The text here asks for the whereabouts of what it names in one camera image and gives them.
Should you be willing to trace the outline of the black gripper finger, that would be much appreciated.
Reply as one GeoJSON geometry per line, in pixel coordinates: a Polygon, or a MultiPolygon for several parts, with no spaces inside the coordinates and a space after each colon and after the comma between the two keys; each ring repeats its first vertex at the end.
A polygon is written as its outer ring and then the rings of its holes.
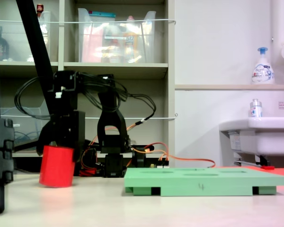
{"type": "Polygon", "coordinates": [[[55,142],[58,147],[70,147],[70,132],[68,116],[53,115],[50,121],[42,128],[36,145],[36,152],[43,155],[44,146],[55,142]]]}
{"type": "Polygon", "coordinates": [[[85,113],[73,111],[70,114],[70,124],[70,147],[74,149],[73,162],[77,163],[81,159],[85,143],[85,113]]]}

